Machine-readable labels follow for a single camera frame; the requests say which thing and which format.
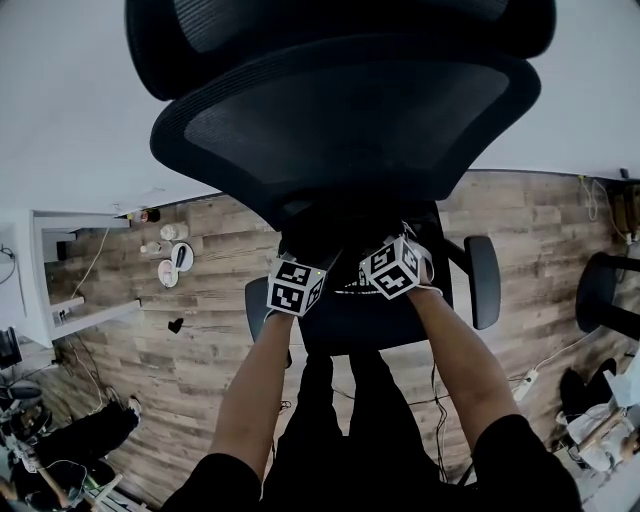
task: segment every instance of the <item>white desk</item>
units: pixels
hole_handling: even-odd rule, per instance
[[[2,285],[0,296],[8,293],[14,296],[4,296],[0,303],[7,300],[17,304],[22,302],[24,315],[16,314],[12,326],[19,334],[45,347],[52,347],[54,340],[140,309],[140,301],[135,300],[63,324],[54,322],[54,314],[84,304],[84,298],[51,304],[44,268],[43,238],[50,237],[51,233],[71,233],[85,228],[129,228],[129,221],[107,215],[38,214],[31,210],[0,212],[0,233],[7,238],[0,241],[16,256],[16,274],[19,275],[22,295],[15,296],[9,288],[3,290]]]

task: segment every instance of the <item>mesh backrest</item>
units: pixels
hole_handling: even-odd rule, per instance
[[[281,229],[340,194],[375,208],[448,197],[538,93],[526,62],[493,51],[426,36],[332,39],[174,102],[152,150]]]

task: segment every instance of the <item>wooden floor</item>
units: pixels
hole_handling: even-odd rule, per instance
[[[520,378],[530,368],[580,339],[574,319],[574,297],[582,269],[596,251],[620,253],[613,244],[606,203],[600,200],[596,222],[590,222],[577,178],[525,173],[468,173],[453,195],[441,203],[448,236],[488,234],[496,247],[502,273],[503,302],[499,322],[481,333],[507,374]],[[255,214],[228,197],[194,201],[162,209],[163,222],[185,220],[196,253],[193,269],[174,289],[157,278],[157,261],[139,253],[141,244],[157,240],[159,225],[143,225],[107,236],[104,251],[81,292],[91,304],[114,304],[139,297],[142,311],[80,333],[93,353],[100,377],[122,396],[135,394],[143,404],[143,420],[130,439],[110,457],[124,472],[122,487],[159,506],[188,477],[206,453],[226,387],[251,347],[244,314],[244,286],[266,275],[279,235]],[[50,264],[52,295],[68,297],[91,263],[103,232],[86,232],[69,246],[71,258]],[[452,265],[456,310],[468,319],[466,277]],[[620,287],[620,297],[636,308],[633,276]],[[167,329],[184,318],[179,334]],[[78,340],[69,337],[81,359],[90,360]],[[540,368],[541,377],[522,409],[536,432],[549,440],[558,412],[557,383],[564,368],[588,373],[610,355],[621,358],[627,341],[611,332],[597,333]],[[287,371],[284,399],[295,407],[305,353],[299,335],[292,345],[294,364]],[[386,351],[397,384],[409,402],[429,400],[432,358],[426,343]],[[43,372],[46,401],[59,422],[80,417],[98,404],[96,391],[80,365]],[[353,394],[348,360],[336,358],[334,387]],[[460,475],[469,463],[451,402],[444,439],[448,472]],[[335,395],[335,408],[348,431],[353,402]],[[434,404],[412,407],[427,452],[435,457]],[[380,404],[384,414],[384,403]],[[292,410],[278,424],[282,432]]]

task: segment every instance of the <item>black mesh chair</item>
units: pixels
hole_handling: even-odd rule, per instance
[[[553,0],[129,0],[126,20],[140,78],[174,100],[153,155],[262,216],[280,253],[313,265],[342,250],[300,321],[310,352],[426,338],[406,298],[348,292],[363,249],[405,225],[446,300],[451,259],[469,274],[474,326],[497,320],[491,241],[445,240],[435,201],[536,101],[525,59],[552,39]],[[246,299],[255,338],[266,278]]]

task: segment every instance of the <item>person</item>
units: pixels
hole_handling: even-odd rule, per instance
[[[600,365],[588,384],[573,369],[560,381],[563,418],[571,439],[578,446],[582,460],[596,471],[610,471],[627,464],[640,451],[640,429],[617,408],[605,371],[616,375],[615,359]]]
[[[142,407],[131,397],[124,408],[108,388],[109,404],[43,437],[34,447],[28,471],[18,460],[11,464],[11,482],[0,478],[0,493],[9,501],[24,501],[36,510],[64,510],[77,504],[87,475],[102,484],[112,480],[113,470],[99,459],[126,441],[140,422]],[[85,498],[91,506],[91,500]]]
[[[262,486],[294,320],[274,313],[227,389],[210,454],[162,511],[258,505],[581,510],[575,482],[520,414],[504,371],[482,340],[438,291],[415,288],[408,297],[458,412],[477,490],[440,481],[413,414],[377,351],[350,355],[356,392],[348,436],[342,435],[332,405],[332,360],[308,356],[296,410]]]

